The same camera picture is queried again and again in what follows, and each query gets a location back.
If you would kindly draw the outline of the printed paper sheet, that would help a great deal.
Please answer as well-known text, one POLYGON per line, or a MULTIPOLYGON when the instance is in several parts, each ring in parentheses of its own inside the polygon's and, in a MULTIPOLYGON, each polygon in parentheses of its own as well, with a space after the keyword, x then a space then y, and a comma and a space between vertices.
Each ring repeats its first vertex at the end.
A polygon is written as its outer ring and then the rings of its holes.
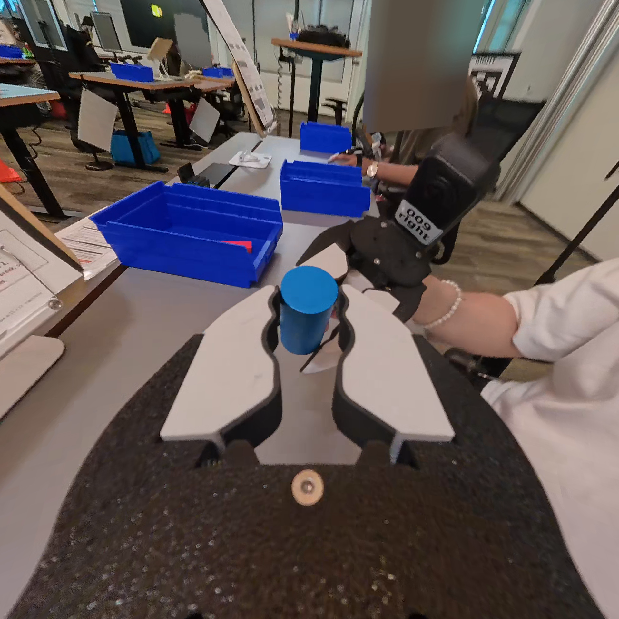
POLYGON ((71 250, 82 266, 84 281, 88 282, 120 261, 98 230, 91 217, 86 217, 56 232, 56 237, 71 250))

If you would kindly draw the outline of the person's right forearm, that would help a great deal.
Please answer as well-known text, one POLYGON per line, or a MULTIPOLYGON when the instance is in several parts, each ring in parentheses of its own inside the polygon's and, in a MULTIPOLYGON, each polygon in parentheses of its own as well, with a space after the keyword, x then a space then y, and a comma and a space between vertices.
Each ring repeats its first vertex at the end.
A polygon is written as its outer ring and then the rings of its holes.
POLYGON ((431 275, 422 283, 412 321, 431 341, 483 357, 523 357, 513 342, 519 324, 506 298, 462 291, 457 283, 431 275))

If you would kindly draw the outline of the blue plastic bin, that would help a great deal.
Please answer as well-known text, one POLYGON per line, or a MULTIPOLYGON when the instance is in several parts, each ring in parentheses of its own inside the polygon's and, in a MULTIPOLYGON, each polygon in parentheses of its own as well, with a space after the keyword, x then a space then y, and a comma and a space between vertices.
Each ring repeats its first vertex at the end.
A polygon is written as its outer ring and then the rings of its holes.
POLYGON ((141 64, 110 63, 110 69, 116 80, 138 83, 154 81, 153 69, 141 64))
POLYGON ((248 289, 282 235, 275 199, 153 183, 91 216, 127 267, 248 289), (221 240, 252 241, 252 254, 221 240))
POLYGON ((371 208, 360 168, 285 160, 280 170, 283 211, 360 218, 371 208))
POLYGON ((337 154, 352 148, 349 128, 341 125, 305 122, 300 125, 300 150, 337 154))

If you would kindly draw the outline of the wooden instruction sheet stand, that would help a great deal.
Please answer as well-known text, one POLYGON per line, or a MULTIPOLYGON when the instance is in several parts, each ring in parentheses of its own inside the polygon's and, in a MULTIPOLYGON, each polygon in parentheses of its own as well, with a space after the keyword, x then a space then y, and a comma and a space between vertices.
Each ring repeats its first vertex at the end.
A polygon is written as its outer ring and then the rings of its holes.
POLYGON ((252 55, 243 42, 223 1, 200 1, 213 21, 233 59, 233 74, 241 90, 252 126, 260 138, 265 138, 277 126, 274 108, 252 55))
POLYGON ((36 332, 82 275, 74 254, 1 188, 1 418, 64 355, 58 338, 36 332))

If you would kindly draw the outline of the small black device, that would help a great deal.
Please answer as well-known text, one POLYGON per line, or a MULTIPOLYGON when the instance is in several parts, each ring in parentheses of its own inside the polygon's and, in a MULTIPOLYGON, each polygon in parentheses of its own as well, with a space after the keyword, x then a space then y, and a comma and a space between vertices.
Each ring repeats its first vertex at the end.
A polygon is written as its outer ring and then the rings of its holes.
POLYGON ((183 184, 190 184, 200 187, 211 187, 209 178, 204 173, 196 173, 191 162, 188 162, 177 169, 179 181, 183 184))

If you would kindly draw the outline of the black tripod leg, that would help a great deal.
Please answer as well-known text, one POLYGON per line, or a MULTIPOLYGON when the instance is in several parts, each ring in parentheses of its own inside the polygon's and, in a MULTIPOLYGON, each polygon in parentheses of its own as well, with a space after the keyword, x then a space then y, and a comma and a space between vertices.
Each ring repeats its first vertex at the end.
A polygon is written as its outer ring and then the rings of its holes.
POLYGON ((618 162, 593 159, 549 165, 522 202, 522 209, 563 243, 535 284, 554 283, 573 254, 590 260, 618 257, 618 162))

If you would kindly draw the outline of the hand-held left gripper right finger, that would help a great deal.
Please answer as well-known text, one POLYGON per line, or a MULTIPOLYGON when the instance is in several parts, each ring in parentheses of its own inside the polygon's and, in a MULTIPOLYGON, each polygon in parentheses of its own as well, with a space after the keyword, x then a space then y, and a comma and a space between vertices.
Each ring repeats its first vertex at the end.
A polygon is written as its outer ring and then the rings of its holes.
POLYGON ((406 442, 450 443, 455 431, 408 328, 352 285, 340 288, 332 418, 363 449, 398 460, 406 442))

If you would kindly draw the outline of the black white pattern board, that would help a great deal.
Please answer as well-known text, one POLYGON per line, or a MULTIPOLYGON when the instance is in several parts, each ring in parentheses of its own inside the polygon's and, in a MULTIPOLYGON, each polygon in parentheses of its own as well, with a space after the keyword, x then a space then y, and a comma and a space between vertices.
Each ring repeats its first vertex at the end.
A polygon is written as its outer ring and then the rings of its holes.
POLYGON ((503 99, 520 57, 521 51, 472 54, 468 74, 474 82, 478 102, 503 99))

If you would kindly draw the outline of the grey hanging panel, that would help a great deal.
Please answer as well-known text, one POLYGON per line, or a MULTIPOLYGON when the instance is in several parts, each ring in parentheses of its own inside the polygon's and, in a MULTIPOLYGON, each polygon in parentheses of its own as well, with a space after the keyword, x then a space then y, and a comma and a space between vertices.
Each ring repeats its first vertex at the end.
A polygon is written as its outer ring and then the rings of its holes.
POLYGON ((220 118, 220 111, 206 99, 201 98, 192 116, 190 130, 202 141, 210 143, 220 118))
POLYGON ((117 105, 99 95, 82 90, 77 137, 103 152, 111 152, 114 125, 119 116, 117 105))

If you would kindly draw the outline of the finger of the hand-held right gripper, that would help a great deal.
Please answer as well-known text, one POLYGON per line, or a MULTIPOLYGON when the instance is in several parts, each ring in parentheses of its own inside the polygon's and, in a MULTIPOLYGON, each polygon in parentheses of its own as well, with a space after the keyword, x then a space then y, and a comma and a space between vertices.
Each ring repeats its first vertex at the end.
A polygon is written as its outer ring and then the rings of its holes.
POLYGON ((311 258, 301 262, 301 266, 311 266, 328 273, 341 286, 350 272, 349 260, 346 252, 336 243, 319 251, 311 258))
MULTIPOLYGON (((400 303, 391 295, 390 290, 381 290, 372 286, 370 281, 357 270, 350 271, 343 283, 350 285, 360 293, 364 293, 388 313, 393 313, 400 303)), ((302 374, 316 374, 335 368, 341 355, 339 319, 336 309, 334 309, 319 348, 310 355, 310 358, 304 363, 300 372, 302 374)))

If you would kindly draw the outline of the large black screen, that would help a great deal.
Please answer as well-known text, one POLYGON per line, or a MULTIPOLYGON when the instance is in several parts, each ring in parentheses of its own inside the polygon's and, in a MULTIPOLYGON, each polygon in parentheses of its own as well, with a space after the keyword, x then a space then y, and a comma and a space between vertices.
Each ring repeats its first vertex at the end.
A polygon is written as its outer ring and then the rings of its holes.
POLYGON ((206 27, 207 13, 200 1, 120 1, 131 43, 150 48, 156 38, 177 44, 175 15, 188 14, 206 27))

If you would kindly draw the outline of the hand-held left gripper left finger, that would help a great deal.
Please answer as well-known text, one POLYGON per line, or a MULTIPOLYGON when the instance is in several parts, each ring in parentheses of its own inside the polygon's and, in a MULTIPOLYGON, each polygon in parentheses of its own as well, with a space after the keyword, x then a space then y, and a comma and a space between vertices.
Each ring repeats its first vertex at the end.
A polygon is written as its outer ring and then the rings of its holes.
POLYGON ((201 343, 160 430, 165 442, 263 443, 282 421, 280 289, 266 285, 225 313, 201 343))

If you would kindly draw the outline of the blue cylinder block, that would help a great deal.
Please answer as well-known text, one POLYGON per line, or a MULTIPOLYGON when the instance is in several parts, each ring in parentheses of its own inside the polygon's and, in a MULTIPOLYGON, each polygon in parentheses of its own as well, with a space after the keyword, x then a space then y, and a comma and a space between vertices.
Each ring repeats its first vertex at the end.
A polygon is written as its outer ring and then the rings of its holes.
POLYGON ((309 355, 321 344, 339 288, 336 280, 315 266, 298 266, 280 286, 280 339, 287 351, 309 355))

